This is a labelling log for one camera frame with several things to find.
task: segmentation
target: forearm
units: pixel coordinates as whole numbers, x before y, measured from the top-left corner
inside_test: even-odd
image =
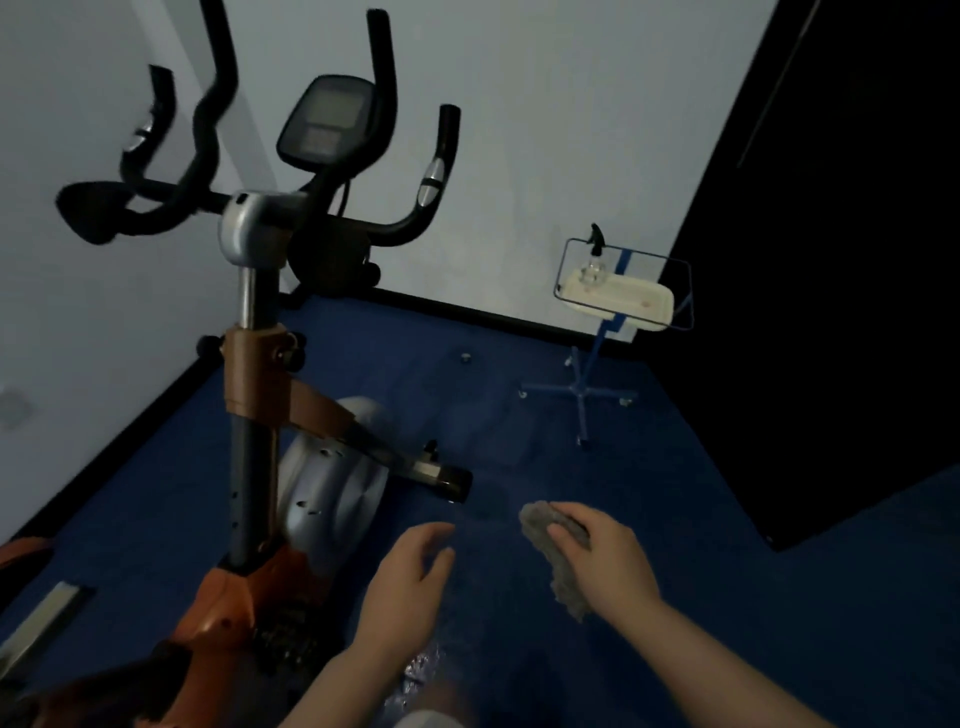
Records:
[[[618,628],[695,728],[830,726],[667,604],[638,610]]]
[[[326,664],[280,728],[360,728],[398,675],[389,661],[352,645]]]

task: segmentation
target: white tray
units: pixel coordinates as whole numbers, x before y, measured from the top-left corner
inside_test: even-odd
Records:
[[[627,317],[627,324],[644,331],[663,331],[673,321],[673,291],[652,280],[608,274],[599,285],[584,286],[578,269],[567,277],[559,293],[577,302],[564,301],[582,313],[609,321],[614,316],[610,311],[616,311]],[[591,306],[608,310],[599,311]]]

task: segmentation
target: display screen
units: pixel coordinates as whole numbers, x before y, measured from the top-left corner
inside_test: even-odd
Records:
[[[336,157],[340,146],[340,132],[323,127],[307,127],[300,140],[300,151],[319,157]]]
[[[364,100],[363,95],[321,88],[310,94],[306,121],[308,124],[352,129],[357,123]]]

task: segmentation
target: human hand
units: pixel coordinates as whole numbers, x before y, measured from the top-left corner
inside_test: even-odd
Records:
[[[660,603],[657,578],[632,529],[582,503],[550,505],[589,533],[587,550],[563,526],[547,526],[547,533],[570,562],[577,585],[594,612],[622,632],[637,609]]]
[[[423,558],[451,533],[453,523],[408,528],[380,562],[360,609],[351,649],[373,653],[393,672],[403,668],[430,640],[454,552],[445,548],[423,573]]]

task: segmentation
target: stationary bike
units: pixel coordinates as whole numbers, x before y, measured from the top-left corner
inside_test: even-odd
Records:
[[[199,349],[224,359],[231,421],[228,553],[200,585],[173,635],[148,659],[21,699],[10,724],[213,728],[230,721],[231,701],[253,653],[259,669],[284,661],[320,666],[310,630],[337,567],[363,538],[389,474],[454,502],[467,498],[469,471],[441,464],[434,443],[417,455],[394,445],[388,414],[372,400],[335,401],[293,378],[305,338],[277,321],[279,271],[289,264],[307,290],[344,295],[376,285],[376,246],[414,240],[430,225],[457,154],[460,110],[440,108],[437,147],[413,210],[392,225],[330,215],[336,190],[387,150],[396,125],[396,69],[390,20],[367,12],[373,83],[320,76],[304,92],[277,142],[281,158],[313,173],[291,193],[209,186],[219,164],[216,126],[237,88],[223,0],[201,0],[216,76],[193,114],[196,153],[176,184],[145,171],[176,115],[173,74],[150,67],[150,116],[121,157],[122,182],[66,186],[57,207],[94,245],[116,235],[168,231],[197,211],[220,215],[220,247],[239,268],[239,321]],[[136,196],[160,205],[128,209]],[[278,463],[278,433],[299,432]]]

